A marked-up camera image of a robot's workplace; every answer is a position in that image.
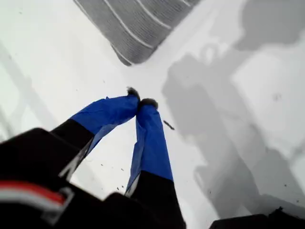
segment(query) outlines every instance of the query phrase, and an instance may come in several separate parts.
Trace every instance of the white surface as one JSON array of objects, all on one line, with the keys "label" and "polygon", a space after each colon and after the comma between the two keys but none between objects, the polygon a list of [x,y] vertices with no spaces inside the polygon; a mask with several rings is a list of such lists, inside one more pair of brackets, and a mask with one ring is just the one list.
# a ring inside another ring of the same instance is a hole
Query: white surface
[{"label": "white surface", "polygon": [[[205,0],[131,68],[72,0],[2,0],[1,140],[51,130],[133,86],[176,128],[164,130],[189,228],[279,206],[304,216],[304,11],[303,0]],[[100,198],[123,193],[134,143],[133,119],[99,143],[73,183]]]}]

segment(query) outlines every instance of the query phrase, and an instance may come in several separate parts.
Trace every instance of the red stripe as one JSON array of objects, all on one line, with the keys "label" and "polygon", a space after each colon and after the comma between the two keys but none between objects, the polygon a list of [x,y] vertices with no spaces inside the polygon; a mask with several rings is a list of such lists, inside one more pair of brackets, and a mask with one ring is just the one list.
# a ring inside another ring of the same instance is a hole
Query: red stripe
[{"label": "red stripe", "polygon": [[0,189],[3,188],[12,188],[18,189],[20,191],[31,192],[36,195],[43,196],[53,202],[57,202],[59,204],[63,204],[65,199],[62,195],[52,192],[49,189],[46,189],[42,186],[38,186],[36,184],[24,182],[24,181],[0,181]]}]

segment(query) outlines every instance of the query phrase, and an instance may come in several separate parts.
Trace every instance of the striped mat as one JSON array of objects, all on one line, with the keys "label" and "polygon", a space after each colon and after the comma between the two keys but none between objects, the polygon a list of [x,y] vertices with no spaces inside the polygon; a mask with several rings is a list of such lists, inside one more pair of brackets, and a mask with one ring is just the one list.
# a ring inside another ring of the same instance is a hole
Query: striped mat
[{"label": "striped mat", "polygon": [[199,0],[74,0],[126,65],[146,61]]}]

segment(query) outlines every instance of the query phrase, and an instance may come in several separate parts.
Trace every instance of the dirt speck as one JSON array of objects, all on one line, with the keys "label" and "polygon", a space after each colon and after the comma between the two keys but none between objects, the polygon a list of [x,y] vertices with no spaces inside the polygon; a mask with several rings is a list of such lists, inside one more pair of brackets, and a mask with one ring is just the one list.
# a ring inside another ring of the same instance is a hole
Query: dirt speck
[{"label": "dirt speck", "polygon": [[273,95],[273,101],[278,102],[282,99],[282,95],[280,93],[276,93]]}]

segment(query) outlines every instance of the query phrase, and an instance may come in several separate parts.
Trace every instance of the gray mat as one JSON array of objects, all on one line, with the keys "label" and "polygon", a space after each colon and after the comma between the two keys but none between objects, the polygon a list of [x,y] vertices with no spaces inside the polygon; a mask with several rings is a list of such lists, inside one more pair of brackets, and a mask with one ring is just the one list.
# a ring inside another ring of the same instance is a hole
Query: gray mat
[{"label": "gray mat", "polygon": [[122,63],[146,61],[199,0],[75,0]]}]

